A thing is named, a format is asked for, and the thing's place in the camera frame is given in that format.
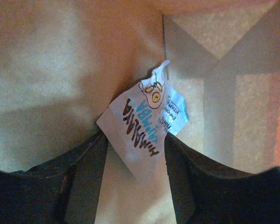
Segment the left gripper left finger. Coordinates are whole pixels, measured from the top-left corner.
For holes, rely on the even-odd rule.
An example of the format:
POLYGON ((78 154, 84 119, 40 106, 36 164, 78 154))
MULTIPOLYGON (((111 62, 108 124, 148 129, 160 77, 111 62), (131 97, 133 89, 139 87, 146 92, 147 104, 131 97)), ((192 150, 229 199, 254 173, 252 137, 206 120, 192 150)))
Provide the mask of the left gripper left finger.
POLYGON ((99 132, 28 171, 0 171, 0 224, 94 223, 107 148, 99 132))

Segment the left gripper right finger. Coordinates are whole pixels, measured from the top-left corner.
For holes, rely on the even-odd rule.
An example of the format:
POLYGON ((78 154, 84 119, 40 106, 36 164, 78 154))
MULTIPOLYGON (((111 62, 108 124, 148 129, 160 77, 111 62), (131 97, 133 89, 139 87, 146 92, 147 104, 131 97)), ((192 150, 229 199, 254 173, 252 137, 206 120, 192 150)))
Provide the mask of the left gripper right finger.
POLYGON ((177 223, 280 224, 280 167, 246 173, 170 133, 164 148, 177 223))

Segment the red paper bag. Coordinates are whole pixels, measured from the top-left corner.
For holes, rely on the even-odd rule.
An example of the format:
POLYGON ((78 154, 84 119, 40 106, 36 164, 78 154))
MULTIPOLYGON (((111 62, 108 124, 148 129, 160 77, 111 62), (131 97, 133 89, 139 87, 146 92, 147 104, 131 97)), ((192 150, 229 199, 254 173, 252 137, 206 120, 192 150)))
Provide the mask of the red paper bag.
MULTIPOLYGON (((246 173, 280 167, 280 0, 0 0, 0 171, 103 133, 165 60, 189 116, 175 137, 246 173)), ((94 224, 177 224, 165 151, 142 184, 107 141, 94 224)))

